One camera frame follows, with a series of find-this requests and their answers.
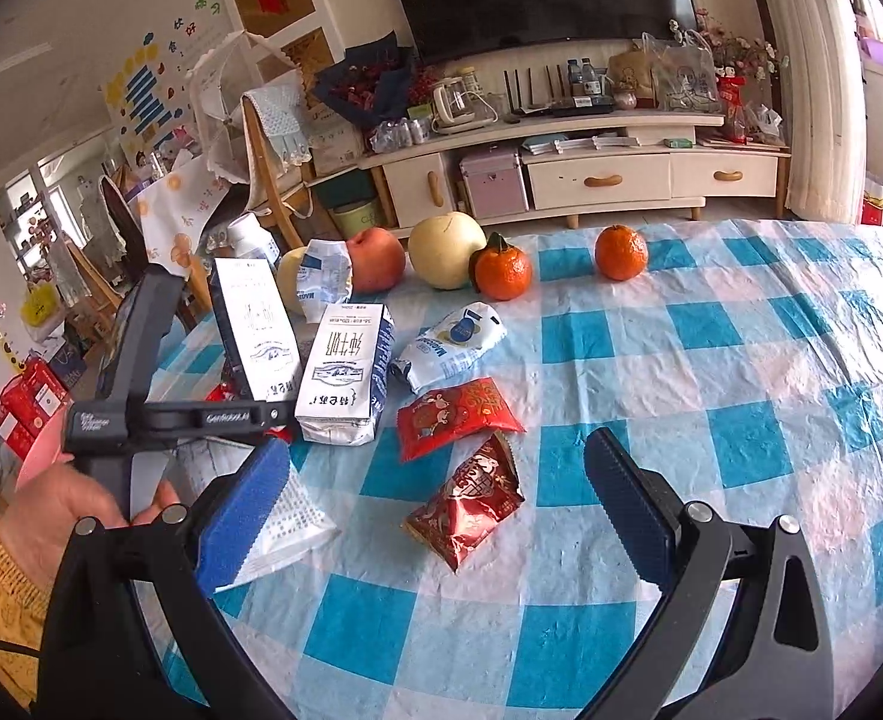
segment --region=pink case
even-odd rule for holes
[[[494,146],[462,159],[462,176],[476,218],[523,214],[529,210],[517,146]]]

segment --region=blue and white tablecloth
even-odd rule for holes
[[[535,279],[497,308],[493,376],[528,432],[510,436],[528,502],[457,575],[403,532],[486,436],[399,464],[390,384],[374,442],[297,442],[292,455],[342,533],[304,560],[217,596],[238,639],[299,718],[572,718],[654,608],[584,477],[608,425],[684,500],[736,522],[790,512],[814,554],[832,636],[836,707],[883,659],[883,230],[731,220],[651,225],[646,274],[596,276],[598,230],[529,236]],[[382,299],[396,351],[476,299],[409,272]],[[202,322],[154,398],[200,398],[222,346]],[[725,587],[674,697],[697,688]],[[172,646],[172,683],[198,696]]]

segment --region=yellow sleeve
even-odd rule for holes
[[[48,600],[49,591],[22,574],[0,541],[0,640],[39,649]],[[38,661],[0,651],[0,680],[27,707],[38,692]]]

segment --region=tv stand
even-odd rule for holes
[[[734,145],[666,148],[663,144],[665,138],[694,142],[697,127],[721,127],[722,123],[722,116],[712,114],[654,110],[496,122],[366,157],[358,167],[372,170],[387,222],[395,235],[406,238],[424,218],[465,207],[457,166],[473,148],[507,142],[520,146],[534,135],[615,129],[637,138],[639,146],[571,149],[539,156],[521,151],[531,190],[529,210],[478,218],[478,222],[486,226],[565,218],[569,227],[576,228],[582,214],[661,208],[690,208],[692,220],[698,220],[710,196],[774,197],[780,217],[788,186],[787,151],[745,151]]]

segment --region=drawer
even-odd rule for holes
[[[385,180],[399,227],[414,227],[428,217],[454,210],[454,191],[441,154],[403,159],[385,165]]]
[[[587,157],[528,166],[535,208],[603,205],[672,196],[669,154]]]
[[[672,154],[675,197],[774,197],[779,158],[771,154]]]

